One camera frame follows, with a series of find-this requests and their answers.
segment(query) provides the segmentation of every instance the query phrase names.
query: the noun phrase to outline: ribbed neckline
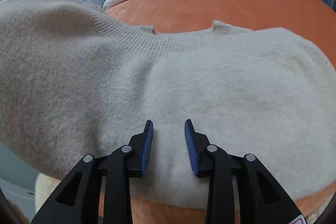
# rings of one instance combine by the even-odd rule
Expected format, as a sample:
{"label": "ribbed neckline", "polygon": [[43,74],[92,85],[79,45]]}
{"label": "ribbed neckline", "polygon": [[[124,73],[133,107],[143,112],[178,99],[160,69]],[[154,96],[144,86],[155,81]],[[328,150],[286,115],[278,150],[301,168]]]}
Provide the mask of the ribbed neckline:
{"label": "ribbed neckline", "polygon": [[213,39],[206,38],[222,37],[231,31],[230,27],[238,29],[239,32],[236,33],[251,31],[214,21],[212,27],[206,30],[162,34],[126,25],[105,13],[91,13],[91,16],[99,36],[113,38],[118,47],[131,53],[149,55],[151,58],[213,43]]}

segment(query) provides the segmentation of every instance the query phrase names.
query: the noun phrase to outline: sweater sleeve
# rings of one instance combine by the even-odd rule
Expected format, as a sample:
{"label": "sweater sleeve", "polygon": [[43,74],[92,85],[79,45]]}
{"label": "sweater sleeve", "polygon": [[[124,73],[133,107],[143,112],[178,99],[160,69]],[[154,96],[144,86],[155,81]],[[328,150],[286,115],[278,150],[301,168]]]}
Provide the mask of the sweater sleeve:
{"label": "sweater sleeve", "polygon": [[0,140],[62,178],[82,153],[98,153],[100,85],[121,52],[97,35],[101,9],[76,0],[6,0],[0,13]]}

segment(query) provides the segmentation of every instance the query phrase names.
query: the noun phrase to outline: knit fabric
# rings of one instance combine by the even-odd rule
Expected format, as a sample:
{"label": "knit fabric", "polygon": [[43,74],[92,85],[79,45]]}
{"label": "knit fabric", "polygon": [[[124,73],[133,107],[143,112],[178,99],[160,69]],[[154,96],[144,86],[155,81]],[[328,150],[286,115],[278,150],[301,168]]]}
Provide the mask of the knit fabric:
{"label": "knit fabric", "polygon": [[76,0],[6,0],[0,13],[0,139],[51,177],[151,119],[151,160],[132,195],[206,208],[208,179],[194,177],[184,139],[191,118],[229,154],[254,153],[293,199],[336,178],[335,70],[288,30],[215,22],[157,34]]}

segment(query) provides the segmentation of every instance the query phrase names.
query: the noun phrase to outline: bed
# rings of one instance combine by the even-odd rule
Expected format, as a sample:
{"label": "bed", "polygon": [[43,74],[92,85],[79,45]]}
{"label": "bed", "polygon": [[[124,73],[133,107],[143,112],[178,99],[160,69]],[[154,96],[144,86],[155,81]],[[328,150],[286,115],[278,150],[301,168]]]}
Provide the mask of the bed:
{"label": "bed", "polygon": [[[158,33],[204,30],[214,20],[252,30],[283,27],[315,43],[336,68],[336,14],[330,8],[333,5],[334,0],[126,0],[106,11],[129,25],[151,25]],[[295,201],[308,223],[316,220],[335,191],[333,182]],[[146,207],[145,201],[134,204]],[[181,215],[191,213],[179,210]],[[203,221],[200,216],[204,211],[194,214]]]}

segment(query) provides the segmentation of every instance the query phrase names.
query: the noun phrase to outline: teal wall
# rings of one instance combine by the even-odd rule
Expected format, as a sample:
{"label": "teal wall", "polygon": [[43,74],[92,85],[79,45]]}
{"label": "teal wall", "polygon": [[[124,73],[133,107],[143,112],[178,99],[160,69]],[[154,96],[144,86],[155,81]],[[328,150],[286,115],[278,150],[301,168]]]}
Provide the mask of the teal wall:
{"label": "teal wall", "polygon": [[0,178],[21,188],[34,191],[38,173],[0,142]]}

